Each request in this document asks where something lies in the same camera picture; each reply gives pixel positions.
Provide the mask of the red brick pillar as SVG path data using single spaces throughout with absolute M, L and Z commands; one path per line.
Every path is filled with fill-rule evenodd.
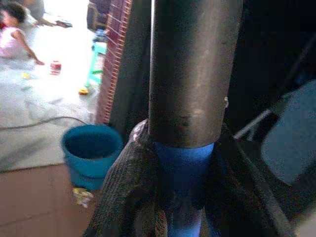
M 106 27 L 106 56 L 95 117 L 96 124 L 108 124 L 110 121 L 132 4 L 133 0 L 111 0 Z

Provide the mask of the green plastic stool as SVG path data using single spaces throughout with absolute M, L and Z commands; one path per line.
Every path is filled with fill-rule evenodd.
M 90 87 L 90 82 L 100 84 L 102 80 L 103 65 L 107 51 L 107 44 L 105 42 L 96 42 L 93 45 L 93 54 L 88 71 L 86 87 Z

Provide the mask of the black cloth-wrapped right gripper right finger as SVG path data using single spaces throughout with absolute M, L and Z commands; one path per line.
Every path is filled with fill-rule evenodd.
M 259 169 L 222 125 L 207 173 L 206 237 L 296 237 Z

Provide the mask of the large blue-grey barrel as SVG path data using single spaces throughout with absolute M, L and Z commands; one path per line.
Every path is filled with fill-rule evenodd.
M 288 97 L 262 144 L 261 156 L 275 177 L 288 185 L 316 162 L 316 80 Z

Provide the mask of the yellow crumpled wrapper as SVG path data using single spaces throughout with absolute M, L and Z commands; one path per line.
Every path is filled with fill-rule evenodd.
M 84 208 L 88 208 L 90 201 L 94 198 L 94 195 L 84 188 L 73 188 L 73 195 L 76 203 Z

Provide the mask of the dark chair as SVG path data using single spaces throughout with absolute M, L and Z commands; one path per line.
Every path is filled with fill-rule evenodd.
M 108 21 L 111 0 L 89 0 L 87 8 L 87 28 L 104 30 Z

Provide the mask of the broom handle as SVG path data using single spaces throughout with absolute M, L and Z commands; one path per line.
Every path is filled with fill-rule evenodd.
M 149 134 L 169 197 L 167 237 L 199 237 L 243 0 L 152 0 Z

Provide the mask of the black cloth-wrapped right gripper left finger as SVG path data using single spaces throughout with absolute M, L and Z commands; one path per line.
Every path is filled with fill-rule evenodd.
M 167 237 L 159 206 L 160 166 L 148 128 L 147 119 L 133 128 L 110 167 L 85 237 Z

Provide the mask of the child in pink dress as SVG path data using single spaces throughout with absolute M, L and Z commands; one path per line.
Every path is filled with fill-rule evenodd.
M 36 64 L 44 65 L 28 46 L 25 33 L 20 29 L 27 16 L 25 8 L 18 3 L 9 2 L 3 5 L 0 13 L 4 23 L 0 33 L 0 57 L 12 59 L 26 53 Z

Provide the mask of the red and white can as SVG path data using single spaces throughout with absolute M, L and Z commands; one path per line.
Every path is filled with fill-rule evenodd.
M 59 75 L 61 72 L 61 63 L 58 60 L 53 60 L 50 64 L 50 74 Z

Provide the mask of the blue plastic bucket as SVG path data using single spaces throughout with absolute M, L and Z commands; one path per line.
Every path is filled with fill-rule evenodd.
M 106 125 L 82 125 L 64 133 L 61 147 L 72 185 L 94 191 L 102 188 L 109 168 L 123 149 L 123 141 Z

